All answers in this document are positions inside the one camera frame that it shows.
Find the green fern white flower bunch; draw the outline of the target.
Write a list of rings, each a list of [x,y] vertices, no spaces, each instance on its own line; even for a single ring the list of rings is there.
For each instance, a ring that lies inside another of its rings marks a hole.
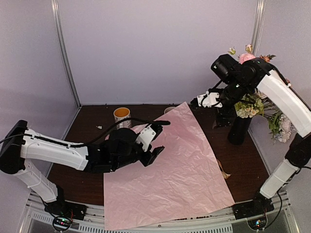
[[[240,118],[252,118],[264,114],[262,99],[257,94],[246,94],[234,105],[236,114]]]

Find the black cylindrical vase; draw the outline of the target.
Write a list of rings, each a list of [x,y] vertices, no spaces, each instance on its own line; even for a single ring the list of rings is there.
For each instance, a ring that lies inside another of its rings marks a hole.
[[[233,145],[241,145],[246,138],[251,121],[251,117],[242,118],[237,116],[229,131],[227,137],[228,141]]]

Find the orange brown flower stem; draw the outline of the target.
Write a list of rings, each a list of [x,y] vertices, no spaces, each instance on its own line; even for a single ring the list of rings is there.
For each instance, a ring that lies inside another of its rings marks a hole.
[[[260,55],[259,57],[263,59],[265,62],[270,62],[276,56],[274,54],[268,54],[268,55]]]

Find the blue hydrangea flower bunch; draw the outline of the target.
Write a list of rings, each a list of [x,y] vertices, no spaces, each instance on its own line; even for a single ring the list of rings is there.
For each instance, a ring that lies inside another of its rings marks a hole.
[[[272,102],[264,105],[263,116],[268,120],[268,127],[274,142],[286,143],[296,132],[289,118]]]

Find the pink wrapping paper sheet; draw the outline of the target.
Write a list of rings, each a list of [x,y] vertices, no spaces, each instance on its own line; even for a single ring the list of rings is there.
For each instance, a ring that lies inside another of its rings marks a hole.
[[[123,230],[202,216],[234,204],[214,152],[187,103],[160,117],[170,125],[152,143],[164,150],[104,174],[104,227]]]

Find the tan satin ribbon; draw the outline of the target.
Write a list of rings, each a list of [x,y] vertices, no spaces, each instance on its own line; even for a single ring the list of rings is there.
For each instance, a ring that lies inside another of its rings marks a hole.
[[[220,162],[218,159],[217,159],[217,163],[218,163],[218,166],[219,166],[219,168],[220,168],[220,171],[221,171],[222,176],[224,177],[224,179],[225,179],[225,180],[228,179],[228,178],[231,176],[231,174],[228,174],[228,173],[226,173],[226,172],[224,171],[223,166],[222,166],[221,162]]]

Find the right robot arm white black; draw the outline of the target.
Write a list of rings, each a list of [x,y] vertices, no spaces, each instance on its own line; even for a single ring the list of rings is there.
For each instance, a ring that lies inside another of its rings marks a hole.
[[[232,143],[241,144],[252,117],[261,115],[268,120],[274,139],[288,140],[292,128],[296,135],[284,160],[261,186],[257,197],[249,203],[253,214],[260,214],[268,199],[311,158],[311,109],[293,90],[279,70],[263,58],[250,55],[237,61],[229,54],[220,55],[211,70],[226,84],[207,91],[204,107],[216,107],[228,112],[235,109],[237,117],[230,131]]]

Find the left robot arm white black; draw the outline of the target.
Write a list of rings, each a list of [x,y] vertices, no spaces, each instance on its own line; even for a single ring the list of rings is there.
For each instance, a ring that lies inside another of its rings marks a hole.
[[[129,128],[110,126],[101,135],[87,143],[73,143],[41,135],[19,120],[1,140],[0,169],[17,176],[28,188],[35,191],[43,203],[60,216],[70,211],[63,189],[51,183],[32,163],[33,159],[65,165],[89,173],[114,172],[140,161],[151,165],[164,150],[153,148],[151,143],[162,133],[169,121],[147,121],[133,118],[146,126],[136,133]]]

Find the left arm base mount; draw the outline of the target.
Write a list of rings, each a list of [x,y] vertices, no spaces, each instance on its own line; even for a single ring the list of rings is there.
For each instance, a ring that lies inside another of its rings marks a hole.
[[[73,220],[84,220],[87,206],[66,201],[62,196],[56,197],[55,201],[46,202],[41,200],[44,210],[52,216],[52,227],[58,232],[67,231],[73,224]]]

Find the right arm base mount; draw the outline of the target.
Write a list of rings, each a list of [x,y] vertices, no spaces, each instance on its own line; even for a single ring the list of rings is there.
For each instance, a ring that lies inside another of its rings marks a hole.
[[[236,220],[246,218],[248,227],[254,231],[263,230],[268,225],[267,213],[273,211],[273,204],[255,204],[254,201],[235,204],[232,207]]]

